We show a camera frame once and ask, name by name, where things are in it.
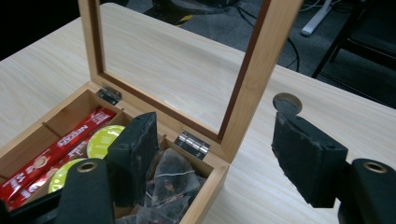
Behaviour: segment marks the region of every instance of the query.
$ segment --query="red packet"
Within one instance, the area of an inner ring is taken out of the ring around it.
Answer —
[[[49,168],[64,157],[97,129],[115,116],[107,108],[98,106],[73,131],[53,143],[33,160],[26,163],[17,173],[0,186],[0,199],[9,203],[19,192],[46,173]]]
[[[12,211],[19,208],[24,204],[33,194],[35,194],[44,184],[50,181],[52,176],[67,162],[73,160],[75,157],[87,158],[87,154],[82,150],[88,145],[91,136],[80,142],[73,150],[71,150],[65,157],[63,157],[58,163],[49,168],[49,170],[40,176],[37,180],[32,182],[26,189],[19,192],[13,200],[7,205],[8,211]]]

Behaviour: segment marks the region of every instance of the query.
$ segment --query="green coffee pod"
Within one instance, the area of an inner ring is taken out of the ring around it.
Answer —
[[[120,125],[109,125],[97,131],[90,139],[87,146],[88,158],[103,159],[107,155],[108,147],[125,129]]]
[[[49,182],[49,193],[55,192],[58,189],[64,187],[64,183],[66,182],[67,171],[79,161],[86,160],[84,158],[75,159],[64,164],[56,173],[52,176],[52,179]]]

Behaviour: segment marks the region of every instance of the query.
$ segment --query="white cable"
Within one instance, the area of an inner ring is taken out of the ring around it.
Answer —
[[[318,0],[314,5],[312,5],[312,6],[310,6],[310,7],[303,8],[303,9],[301,9],[300,11],[307,11],[308,9],[311,9],[311,8],[313,8],[314,6],[316,6],[319,2],[320,2],[320,0]]]
[[[157,177],[164,176],[164,175],[185,175],[185,174],[193,173],[193,172],[195,172],[195,171],[188,171],[188,172],[181,173],[181,174],[162,174],[162,175],[157,175],[155,177],[157,178]]]
[[[332,6],[334,6],[334,4],[337,4],[337,3],[341,2],[341,1],[342,0],[338,0],[338,1],[332,2]]]

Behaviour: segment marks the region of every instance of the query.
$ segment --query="metal hinge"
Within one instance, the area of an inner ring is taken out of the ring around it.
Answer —
[[[208,143],[186,131],[178,136],[175,144],[200,160],[204,159],[210,148]]]
[[[122,100],[121,93],[109,87],[103,87],[101,90],[99,90],[98,96],[112,105],[116,105]]]

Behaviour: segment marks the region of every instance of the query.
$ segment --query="glass pane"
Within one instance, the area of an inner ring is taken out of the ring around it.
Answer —
[[[218,132],[261,4],[130,0],[124,7],[101,5],[106,70]]]

